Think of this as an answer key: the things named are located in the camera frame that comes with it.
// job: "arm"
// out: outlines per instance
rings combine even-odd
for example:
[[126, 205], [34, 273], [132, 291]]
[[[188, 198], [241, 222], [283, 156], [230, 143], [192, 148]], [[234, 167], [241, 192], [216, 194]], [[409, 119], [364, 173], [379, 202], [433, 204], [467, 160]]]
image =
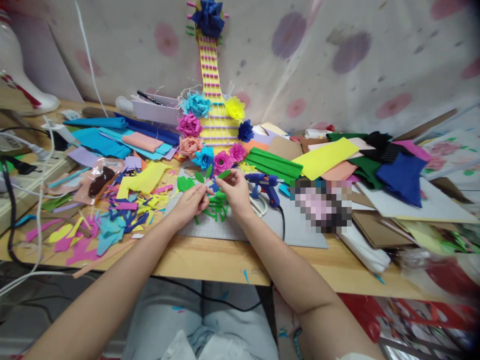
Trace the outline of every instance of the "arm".
[[239, 170], [217, 179], [233, 215], [288, 305], [298, 314], [316, 359], [335, 360], [349, 353], [382, 355], [324, 278], [284, 243], [252, 210], [249, 188]]
[[186, 191], [165, 219], [61, 314], [25, 360], [98, 359], [134, 307], [170, 239], [209, 205], [206, 191], [204, 185]]

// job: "white mannequin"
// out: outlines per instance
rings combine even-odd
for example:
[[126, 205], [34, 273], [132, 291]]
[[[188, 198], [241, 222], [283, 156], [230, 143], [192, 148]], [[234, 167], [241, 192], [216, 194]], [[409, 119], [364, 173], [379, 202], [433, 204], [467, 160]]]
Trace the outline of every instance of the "white mannequin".
[[0, 8], [0, 82], [10, 87], [21, 87], [25, 96], [33, 105], [28, 114], [38, 115], [51, 112], [60, 106], [60, 101], [53, 95], [40, 91], [25, 75], [24, 61], [19, 40], [9, 25], [10, 19]]

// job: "blue flower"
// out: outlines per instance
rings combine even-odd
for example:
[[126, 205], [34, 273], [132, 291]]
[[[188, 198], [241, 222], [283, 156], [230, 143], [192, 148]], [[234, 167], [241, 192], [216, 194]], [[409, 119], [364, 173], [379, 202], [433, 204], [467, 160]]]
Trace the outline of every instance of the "blue flower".
[[189, 93], [187, 100], [184, 99], [180, 107], [183, 114], [188, 115], [192, 112], [197, 119], [204, 118], [213, 109], [210, 100], [205, 99], [205, 94], [199, 94], [198, 91], [195, 91], [194, 94]]
[[218, 39], [225, 25], [220, 15], [223, 4], [212, 0], [201, 0], [200, 5], [201, 10], [197, 8], [191, 19], [205, 36]]
[[255, 136], [253, 128], [254, 127], [250, 125], [250, 119], [242, 122], [238, 127], [238, 139], [248, 143]]
[[196, 158], [191, 162], [201, 167], [202, 170], [206, 170], [214, 162], [214, 148], [204, 145], [201, 151], [195, 153], [195, 156]]

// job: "pen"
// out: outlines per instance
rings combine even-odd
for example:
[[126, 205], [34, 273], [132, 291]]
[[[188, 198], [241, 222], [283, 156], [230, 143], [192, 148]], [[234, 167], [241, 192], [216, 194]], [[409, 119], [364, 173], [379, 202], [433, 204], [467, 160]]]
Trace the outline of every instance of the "pen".
[[160, 105], [160, 106], [166, 106], [165, 104], [162, 104], [160, 101], [157, 101], [155, 100], [153, 97], [151, 96], [148, 96], [146, 93], [144, 93], [143, 91], [140, 91], [140, 90], [137, 90], [136, 92], [138, 95], [140, 95], [141, 97], [144, 97], [145, 99], [147, 100], [150, 100], [152, 103], [154, 104], [157, 104], [157, 105]]

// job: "blue glue gun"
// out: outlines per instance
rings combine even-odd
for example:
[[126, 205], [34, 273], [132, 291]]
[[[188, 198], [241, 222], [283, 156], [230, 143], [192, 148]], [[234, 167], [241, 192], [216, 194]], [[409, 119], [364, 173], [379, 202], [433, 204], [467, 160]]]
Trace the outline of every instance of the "blue glue gun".
[[254, 199], [258, 199], [260, 195], [259, 185], [261, 187], [261, 191], [268, 195], [270, 199], [270, 206], [272, 208], [278, 208], [280, 206], [280, 199], [275, 191], [275, 186], [279, 183], [279, 178], [275, 175], [265, 175], [265, 174], [247, 174], [245, 175], [245, 179], [255, 184], [255, 188], [251, 192], [251, 197]]

